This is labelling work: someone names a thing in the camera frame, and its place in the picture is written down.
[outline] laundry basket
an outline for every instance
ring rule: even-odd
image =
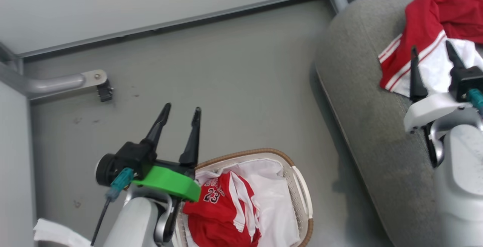
[[[278,161],[283,166],[283,176],[287,180],[290,198],[297,218],[298,233],[300,241],[293,244],[291,247],[305,247],[314,229],[314,220],[312,219],[312,200],[310,199],[309,189],[305,180],[295,166],[293,161],[283,152],[275,149],[258,149],[244,151],[227,156],[221,156],[216,159],[201,163],[197,166],[196,171],[218,171],[236,163],[250,161],[253,159],[272,159]],[[174,247],[187,247],[186,231],[182,221],[182,209],[176,221],[176,228],[172,238]]]

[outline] gray couch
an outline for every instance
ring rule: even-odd
[[[405,97],[379,87],[378,54],[412,0],[357,0],[336,16],[316,69],[356,165],[396,247],[440,247],[433,169],[421,133],[408,135]]]

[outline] brown basket rim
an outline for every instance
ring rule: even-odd
[[[208,160],[208,161],[205,161],[203,163],[198,164],[198,166],[196,166],[195,170],[198,170],[199,168],[205,168],[206,166],[209,166],[211,164],[218,163],[218,162],[221,162],[221,161],[225,161],[225,160],[228,160],[228,159],[234,159],[234,158],[240,157],[240,156],[249,156],[251,154],[262,154],[262,153],[276,154],[276,155],[280,156],[281,158],[283,158],[285,161],[287,161],[287,163],[291,167],[295,166],[295,163],[292,161],[292,159],[290,159],[290,157],[288,157],[283,152],[276,150],[276,149],[272,149],[272,148],[262,148],[262,149],[254,149],[254,150],[248,150],[248,151],[243,151],[243,152],[238,152],[238,153],[233,153],[233,154],[227,154],[225,156],[220,156],[220,157],[217,157],[215,159],[211,159],[211,160]],[[305,235],[304,240],[300,243],[299,247],[306,247],[307,244],[309,244],[309,240],[312,237],[313,231],[314,231],[314,219],[310,218],[309,223],[307,225],[307,234]]]

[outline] red clothing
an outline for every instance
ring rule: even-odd
[[[232,171],[208,180],[200,201],[183,207],[193,241],[199,247],[256,247],[259,210],[253,195],[248,182]]]
[[[448,38],[460,39],[454,40],[454,45],[460,45],[455,46],[457,51],[467,53],[466,63],[480,62],[481,57],[468,54],[468,50],[474,49],[473,42],[483,44],[483,0],[414,0],[410,3],[406,7],[406,27],[402,35],[379,55],[383,71],[380,86],[409,95],[409,61],[411,48],[415,45],[421,63],[428,60],[420,65],[423,82],[430,91],[441,92],[449,85],[452,65],[441,65],[449,61],[438,60],[443,56],[443,51],[438,50],[445,51]]]

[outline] white cloth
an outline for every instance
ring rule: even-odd
[[[68,247],[90,247],[90,240],[66,226],[43,218],[39,218],[33,230],[35,241],[51,241]]]
[[[467,68],[478,66],[483,69],[483,59],[476,51],[474,42],[464,39],[449,39],[442,31],[433,44],[419,52],[418,68],[429,94],[448,92],[448,87],[451,84],[450,70],[453,64],[448,58],[446,40],[453,44],[454,49]],[[409,97],[410,68],[411,62],[408,61],[385,85],[385,89]]]
[[[261,238],[259,247],[289,247],[300,240],[297,218],[290,199],[288,184],[283,177],[283,166],[272,159],[255,159],[225,167],[217,173],[200,171],[195,177],[204,184],[221,174],[234,171],[252,187],[255,206],[259,206]],[[198,247],[191,237],[188,218],[182,216],[188,247]]]
[[[245,222],[244,222],[243,228],[245,226],[247,227],[248,235],[250,235],[250,238],[253,240],[253,235],[255,235],[255,230],[257,228],[260,228],[258,223],[258,218],[260,217],[260,206],[258,205],[255,199],[250,199],[250,195],[248,194],[245,183],[243,183],[243,181],[240,180],[240,178],[238,178],[238,175],[236,175],[233,172],[230,172],[230,176],[231,176],[231,183],[233,183],[233,186],[234,186],[233,189],[236,190],[238,199],[243,202],[243,206],[245,207],[245,210],[242,210],[242,213],[245,212]]]

